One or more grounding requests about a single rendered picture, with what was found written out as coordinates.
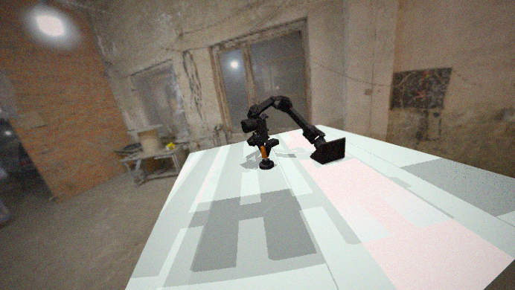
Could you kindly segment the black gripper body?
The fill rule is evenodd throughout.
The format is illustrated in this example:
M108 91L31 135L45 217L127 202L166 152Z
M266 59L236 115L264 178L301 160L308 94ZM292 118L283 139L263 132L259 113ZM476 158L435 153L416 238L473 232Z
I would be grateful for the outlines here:
M279 145L278 139L272 138L272 139L268 140L270 137L268 136L267 131L269 131L269 129L267 129L267 128L256 129L255 133L257 133L257 132L260 133L260 136L262 137L262 141L260 141L260 142L266 143L266 146L270 147L270 148Z

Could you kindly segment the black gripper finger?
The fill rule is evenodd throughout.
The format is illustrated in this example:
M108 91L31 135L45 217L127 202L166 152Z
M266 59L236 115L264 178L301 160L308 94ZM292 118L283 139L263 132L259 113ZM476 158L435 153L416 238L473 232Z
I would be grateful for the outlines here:
M264 147L264 148L265 148L265 150L266 150L266 155L267 155L267 156L269 156L270 151L271 151L271 148L270 148L270 147L267 147L266 145L265 145L265 146L263 146L263 147Z
M264 142L260 142L259 144L256 144L256 146L257 146L257 147L259 148L259 150L260 150L260 147L261 147L261 146L264 146ZM260 150L260 152L261 152L261 150Z

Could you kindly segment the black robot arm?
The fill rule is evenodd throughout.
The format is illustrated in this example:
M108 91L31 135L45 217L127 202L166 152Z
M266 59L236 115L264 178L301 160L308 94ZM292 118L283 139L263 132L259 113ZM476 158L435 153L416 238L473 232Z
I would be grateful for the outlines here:
M280 101L278 105L275 105L275 101ZM284 96L271 96L269 99L266 99L260 104L254 104L250 106L249 112L247 114L248 119L241 120L241 126L244 133L255 131L256 129L265 129L266 128L266 118L269 116L266 114L261 114L264 110L268 109L270 106L274 106L276 109L280 109L282 112L286 112L289 116L303 129L302 135L307 139L314 147L317 149L321 144L325 143L325 133L316 128L314 125L309 124L299 113L295 110L292 105L291 100L288 97ZM252 133L247 143L249 146L256 146L260 141L262 141L262 137L260 133L257 132L255 134ZM315 139L316 138L316 139Z

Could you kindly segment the orange cylinder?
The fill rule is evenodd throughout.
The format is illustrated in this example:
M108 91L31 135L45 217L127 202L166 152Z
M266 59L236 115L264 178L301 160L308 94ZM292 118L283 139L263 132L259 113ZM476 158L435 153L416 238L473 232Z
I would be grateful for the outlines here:
M262 158L268 158L269 156L266 155L266 150L263 146L260 147Z

